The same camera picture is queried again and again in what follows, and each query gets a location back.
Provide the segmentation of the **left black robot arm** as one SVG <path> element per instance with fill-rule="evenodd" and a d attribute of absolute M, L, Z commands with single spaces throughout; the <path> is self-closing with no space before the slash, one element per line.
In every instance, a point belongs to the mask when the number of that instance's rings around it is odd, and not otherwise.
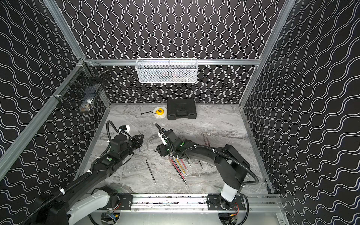
<path fill-rule="evenodd" d="M 32 213 L 22 221 L 23 225 L 74 225 L 79 220 L 100 208 L 116 208 L 118 192 L 102 187 L 92 196 L 82 199 L 84 194 L 114 174 L 123 160 L 143 145 L 143 135 L 129 140 L 116 136 L 109 147 L 91 164 L 90 169 L 69 185 L 52 194 L 43 194 L 32 207 Z"/>

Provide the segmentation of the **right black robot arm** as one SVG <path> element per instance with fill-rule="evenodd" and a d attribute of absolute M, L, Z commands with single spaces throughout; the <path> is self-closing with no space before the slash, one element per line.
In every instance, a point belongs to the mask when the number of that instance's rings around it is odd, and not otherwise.
<path fill-rule="evenodd" d="M 232 209 L 238 192 L 245 185 L 257 185 L 259 179 L 251 171 L 250 164 L 231 145 L 210 147 L 197 144 L 191 140 L 181 140 L 173 130 L 161 128 L 157 135 L 162 143 L 157 152 L 165 157 L 172 155 L 176 159 L 197 159 L 213 164 L 224 181 L 223 189 L 215 201 L 215 205 L 224 210 Z"/>

